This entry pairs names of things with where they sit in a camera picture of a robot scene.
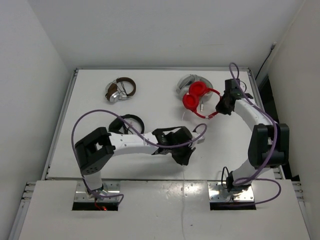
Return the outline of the red headphones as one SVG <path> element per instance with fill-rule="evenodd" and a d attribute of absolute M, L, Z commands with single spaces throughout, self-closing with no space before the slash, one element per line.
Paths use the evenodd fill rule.
<path fill-rule="evenodd" d="M 207 93 L 215 93 L 219 96 L 220 100 L 222 99 L 219 91 L 211 87 L 207 87 L 207 85 L 202 81 L 196 81 L 190 85 L 188 92 L 182 98 L 182 103 L 187 110 L 190 110 L 196 116 L 210 120 L 218 114 L 217 111 L 212 112 L 208 116 L 204 116 L 197 112 L 198 105 L 200 104 L 200 98 L 204 97 Z"/>

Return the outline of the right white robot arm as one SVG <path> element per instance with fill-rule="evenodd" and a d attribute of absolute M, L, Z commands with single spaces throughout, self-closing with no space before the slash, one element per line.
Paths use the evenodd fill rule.
<path fill-rule="evenodd" d="M 225 90 L 215 109 L 223 115 L 236 113 L 251 130 L 247 160 L 228 173 L 224 187 L 228 192 L 248 186 L 268 169 L 289 162 L 290 129 L 277 123 L 254 104 L 253 97 L 240 88 L 239 79 L 225 80 Z"/>

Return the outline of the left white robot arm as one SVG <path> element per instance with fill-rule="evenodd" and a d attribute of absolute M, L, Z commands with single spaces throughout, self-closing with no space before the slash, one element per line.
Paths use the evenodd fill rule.
<path fill-rule="evenodd" d="M 185 126 L 158 128 L 139 135 L 114 133 L 99 127 L 75 143 L 73 150 L 87 194 L 104 199 L 107 192 L 101 170 L 112 157 L 170 154 L 177 164 L 186 166 L 195 150 L 195 139 L 199 138 L 198 132 Z"/>

